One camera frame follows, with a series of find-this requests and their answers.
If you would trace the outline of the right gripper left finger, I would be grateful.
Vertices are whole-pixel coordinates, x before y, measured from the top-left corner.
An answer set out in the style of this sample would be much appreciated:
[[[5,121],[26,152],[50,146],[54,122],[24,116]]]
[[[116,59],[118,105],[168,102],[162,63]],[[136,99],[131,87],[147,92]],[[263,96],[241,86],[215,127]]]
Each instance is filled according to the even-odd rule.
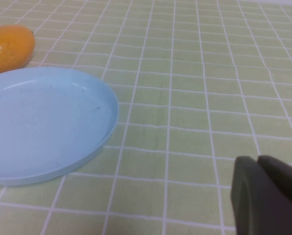
[[[257,160],[235,160],[231,203],[238,235],[292,235],[292,201]]]

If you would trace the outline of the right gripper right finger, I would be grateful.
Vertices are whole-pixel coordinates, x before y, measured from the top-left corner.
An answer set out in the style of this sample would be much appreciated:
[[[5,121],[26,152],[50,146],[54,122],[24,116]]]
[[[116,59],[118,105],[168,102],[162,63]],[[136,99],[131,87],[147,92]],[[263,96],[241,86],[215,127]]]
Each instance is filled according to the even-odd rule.
[[[292,201],[292,166],[269,155],[260,155],[257,163],[276,187]]]

